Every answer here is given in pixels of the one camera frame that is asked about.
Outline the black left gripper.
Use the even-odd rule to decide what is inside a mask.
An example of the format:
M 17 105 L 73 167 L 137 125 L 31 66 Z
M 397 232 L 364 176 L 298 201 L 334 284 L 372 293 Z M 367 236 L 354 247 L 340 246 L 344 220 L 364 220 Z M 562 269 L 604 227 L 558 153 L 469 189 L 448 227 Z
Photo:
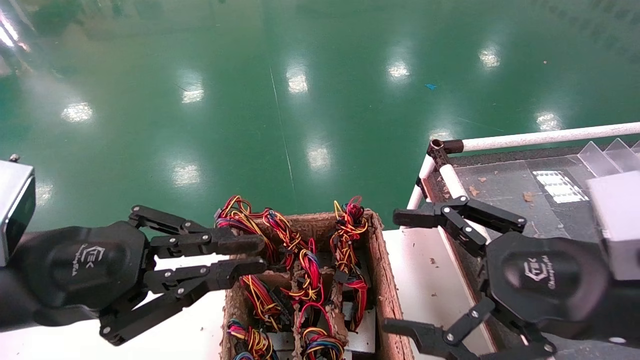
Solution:
M 220 260 L 175 270 L 141 270 L 147 237 L 160 259 L 261 251 L 259 234 L 207 228 L 191 219 L 135 205 L 129 223 L 64 227 L 23 235 L 9 258 L 9 325 L 61 327 L 101 316 L 100 335 L 121 346 L 209 292 L 230 290 L 242 276 L 268 268 L 260 257 Z

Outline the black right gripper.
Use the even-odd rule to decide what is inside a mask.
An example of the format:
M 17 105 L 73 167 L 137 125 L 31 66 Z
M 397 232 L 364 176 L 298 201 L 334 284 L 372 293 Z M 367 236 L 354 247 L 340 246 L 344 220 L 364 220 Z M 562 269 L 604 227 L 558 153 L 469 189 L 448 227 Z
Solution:
M 535 326 L 516 321 L 516 316 L 538 325 L 583 322 L 610 285 L 610 271 L 598 244 L 522 235 L 525 217 L 468 196 L 428 202 L 420 209 L 397 208 L 392 221 L 402 227 L 442 228 L 469 255 L 486 256 L 489 293 L 497 300 L 482 297 L 448 329 L 384 319 L 383 332 L 411 338 L 420 354 L 444 360 L 548 360 L 557 353 L 555 344 Z M 471 223 L 504 235 L 489 243 Z M 481 355 L 470 351 L 464 340 L 489 317 L 511 327 L 526 344 Z

